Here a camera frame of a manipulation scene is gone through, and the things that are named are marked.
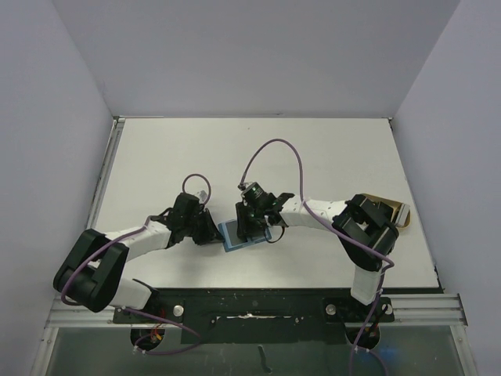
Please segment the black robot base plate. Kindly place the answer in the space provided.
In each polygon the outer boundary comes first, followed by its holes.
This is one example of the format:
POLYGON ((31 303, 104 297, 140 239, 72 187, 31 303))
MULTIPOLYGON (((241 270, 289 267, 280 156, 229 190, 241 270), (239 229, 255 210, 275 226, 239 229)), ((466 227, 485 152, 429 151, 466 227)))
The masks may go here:
POLYGON ((380 324, 395 320, 392 302, 363 305, 341 288, 202 289, 163 288, 144 308, 145 316, 115 309, 113 322, 131 325, 131 338, 146 334, 158 319, 181 331, 181 343, 344 344, 366 324, 376 337, 380 324))

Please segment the aluminium left side rail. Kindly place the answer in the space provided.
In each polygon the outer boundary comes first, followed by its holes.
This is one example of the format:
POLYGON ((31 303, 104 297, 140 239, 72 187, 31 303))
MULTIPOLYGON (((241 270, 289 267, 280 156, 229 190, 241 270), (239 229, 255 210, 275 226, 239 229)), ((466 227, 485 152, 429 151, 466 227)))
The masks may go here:
POLYGON ((99 230, 99 215, 106 194, 110 174, 114 165, 114 159, 124 131, 125 121, 125 117, 114 117, 113 119, 110 137, 106 145, 103 163, 101 164, 101 168, 99 170, 99 176, 92 196, 92 203, 85 223, 86 229, 99 230))

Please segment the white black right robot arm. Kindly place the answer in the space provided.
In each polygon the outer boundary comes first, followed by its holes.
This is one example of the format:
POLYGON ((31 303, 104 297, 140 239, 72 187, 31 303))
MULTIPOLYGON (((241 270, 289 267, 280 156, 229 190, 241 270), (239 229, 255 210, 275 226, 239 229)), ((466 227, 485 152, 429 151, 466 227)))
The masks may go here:
POLYGON ((243 239, 272 226, 333 232, 355 264, 349 313, 357 320, 367 320, 376 312, 381 277, 391 265, 388 255, 399 237, 391 220, 392 207, 372 201, 364 194, 356 194, 347 201, 316 201, 292 193, 276 196, 256 182, 243 183, 239 189, 238 237, 243 239))

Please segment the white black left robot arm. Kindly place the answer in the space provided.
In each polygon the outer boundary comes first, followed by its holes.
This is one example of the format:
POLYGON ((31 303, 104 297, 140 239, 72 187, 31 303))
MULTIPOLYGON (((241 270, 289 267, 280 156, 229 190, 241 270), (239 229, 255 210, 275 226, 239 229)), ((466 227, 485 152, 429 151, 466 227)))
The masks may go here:
POLYGON ((56 272, 53 288, 69 306, 84 306, 94 313, 107 306, 131 308, 143 322, 155 319, 159 302, 155 289, 138 279, 122 276, 127 262, 151 251, 169 249, 186 238, 198 246, 221 243, 205 204, 209 195, 181 192, 172 207, 150 215, 144 224, 127 230, 81 233, 56 272))

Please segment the stack of credit cards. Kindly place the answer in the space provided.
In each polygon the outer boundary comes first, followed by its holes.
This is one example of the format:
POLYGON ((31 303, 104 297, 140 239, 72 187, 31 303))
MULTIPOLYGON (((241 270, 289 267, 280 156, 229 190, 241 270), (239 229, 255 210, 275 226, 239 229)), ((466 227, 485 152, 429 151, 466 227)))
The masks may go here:
POLYGON ((410 206, 408 204, 401 204, 395 217, 395 225, 398 228, 405 228, 407 218, 409 216, 410 206))

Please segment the beige oval card tray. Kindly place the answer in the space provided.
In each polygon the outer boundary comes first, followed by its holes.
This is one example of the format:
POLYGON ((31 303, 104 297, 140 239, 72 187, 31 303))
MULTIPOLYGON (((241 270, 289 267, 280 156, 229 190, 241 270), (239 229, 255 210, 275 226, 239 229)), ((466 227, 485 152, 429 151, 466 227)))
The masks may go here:
MULTIPOLYGON (((384 197, 374 196, 374 195, 369 194, 369 193, 364 193, 363 195, 366 196, 367 198, 369 198, 375 204, 383 203, 383 204, 387 205, 389 208, 391 208, 391 221, 394 225, 395 225, 395 217, 396 217, 396 214, 398 212, 399 206, 401 204, 406 204, 406 203, 403 203, 400 201, 394 201, 394 200, 387 199, 384 197)), ((406 227, 405 228, 398 228, 397 226, 396 227, 400 230, 403 230, 403 229, 406 229, 407 227, 409 227, 410 224, 411 224, 411 208, 410 208, 409 216, 407 218, 406 227)))

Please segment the aluminium rail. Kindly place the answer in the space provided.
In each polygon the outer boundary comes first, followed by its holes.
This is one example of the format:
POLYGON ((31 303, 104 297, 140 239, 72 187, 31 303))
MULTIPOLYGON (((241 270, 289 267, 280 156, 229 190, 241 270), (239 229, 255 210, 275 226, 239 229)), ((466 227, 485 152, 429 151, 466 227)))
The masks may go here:
MULTIPOLYGON (((389 295, 395 320, 391 326, 410 327, 447 327, 452 335, 459 362, 465 375, 476 375, 473 357, 466 334, 466 313, 458 294, 415 294, 389 295)), ((116 324, 113 319, 114 309, 105 308, 100 313, 87 309, 70 307, 55 297, 45 322, 44 334, 40 342, 32 375, 45 375, 49 368, 52 352, 55 348, 60 328, 131 328, 146 329, 152 324, 116 324)))
POLYGON ((114 165, 114 159, 124 131, 125 121, 125 117, 114 117, 113 119, 110 137, 106 145, 103 163, 101 164, 101 168, 99 170, 99 176, 92 196, 92 203, 85 223, 86 229, 99 230, 99 215, 106 194, 110 174, 114 165))

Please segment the aluminium front rail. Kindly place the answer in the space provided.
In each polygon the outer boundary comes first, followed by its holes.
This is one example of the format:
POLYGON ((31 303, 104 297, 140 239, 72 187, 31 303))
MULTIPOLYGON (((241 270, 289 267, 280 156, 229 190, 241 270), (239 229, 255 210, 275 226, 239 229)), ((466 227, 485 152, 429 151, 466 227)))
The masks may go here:
MULTIPOLYGON (((476 375, 473 357, 466 334, 466 313, 458 294, 415 294, 389 295, 395 320, 391 326, 410 327, 447 327, 452 335, 459 362, 465 375, 476 375)), ((70 307, 55 297, 45 322, 44 334, 40 342, 32 375, 45 375, 49 368, 52 352, 55 348, 60 328, 131 328, 146 329, 152 324, 116 324, 113 319, 114 309, 105 308, 100 313, 87 309, 70 307)))

